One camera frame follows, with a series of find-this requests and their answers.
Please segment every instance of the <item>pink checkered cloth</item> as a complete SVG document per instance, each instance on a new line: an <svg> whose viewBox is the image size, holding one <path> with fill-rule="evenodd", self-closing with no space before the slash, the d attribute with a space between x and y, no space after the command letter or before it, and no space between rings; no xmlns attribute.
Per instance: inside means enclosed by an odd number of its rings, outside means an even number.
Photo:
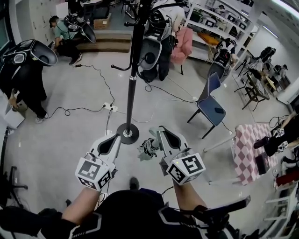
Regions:
<svg viewBox="0 0 299 239"><path fill-rule="evenodd" d="M254 149L253 144L265 136L271 137L270 127L268 124L239 125L235 130L235 170L242 184L246 185L260 177L255 157L265 152L265 149ZM270 168L278 163L275 155L268 157L268 161Z"/></svg>

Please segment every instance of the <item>hand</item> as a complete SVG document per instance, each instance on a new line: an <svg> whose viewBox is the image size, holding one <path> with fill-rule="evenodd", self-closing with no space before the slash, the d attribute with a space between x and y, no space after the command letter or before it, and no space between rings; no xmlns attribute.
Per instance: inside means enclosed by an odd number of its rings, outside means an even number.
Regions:
<svg viewBox="0 0 299 239"><path fill-rule="evenodd" d="M16 109L18 108L17 99L15 97L11 97L8 101L9 101L12 109L14 111L16 111Z"/></svg>

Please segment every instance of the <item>shoe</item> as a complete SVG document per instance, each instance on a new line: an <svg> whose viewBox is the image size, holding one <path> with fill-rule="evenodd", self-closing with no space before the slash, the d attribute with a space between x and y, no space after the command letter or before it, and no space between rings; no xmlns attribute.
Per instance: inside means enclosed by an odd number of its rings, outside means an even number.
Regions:
<svg viewBox="0 0 299 239"><path fill-rule="evenodd" d="M43 118L36 117L36 124L42 123L43 120L46 118L48 118L48 113L46 113L45 117L43 117Z"/></svg>
<svg viewBox="0 0 299 239"><path fill-rule="evenodd" d="M78 58L75 60L71 60L70 65L75 65L82 59L82 53L79 54Z"/></svg>
<svg viewBox="0 0 299 239"><path fill-rule="evenodd" d="M131 177L130 179L130 190L138 190L139 189L139 181L136 177Z"/></svg>

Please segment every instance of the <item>power strip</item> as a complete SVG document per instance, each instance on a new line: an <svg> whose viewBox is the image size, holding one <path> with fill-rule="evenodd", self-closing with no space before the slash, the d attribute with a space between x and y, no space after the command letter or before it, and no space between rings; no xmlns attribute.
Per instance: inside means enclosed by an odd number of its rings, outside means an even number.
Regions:
<svg viewBox="0 0 299 239"><path fill-rule="evenodd" d="M107 102L105 102L103 105L105 105L104 109L107 109L110 111L112 108L113 109L112 112L117 112L118 107L116 107L114 105L110 106L110 103L107 103Z"/></svg>

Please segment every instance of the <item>wooden platform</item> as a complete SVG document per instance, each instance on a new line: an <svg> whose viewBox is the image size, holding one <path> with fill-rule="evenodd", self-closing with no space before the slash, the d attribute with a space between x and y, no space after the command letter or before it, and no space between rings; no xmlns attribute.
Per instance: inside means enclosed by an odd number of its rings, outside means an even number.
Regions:
<svg viewBox="0 0 299 239"><path fill-rule="evenodd" d="M96 43L82 43L77 48L82 52L129 52L131 48L130 34L96 34Z"/></svg>

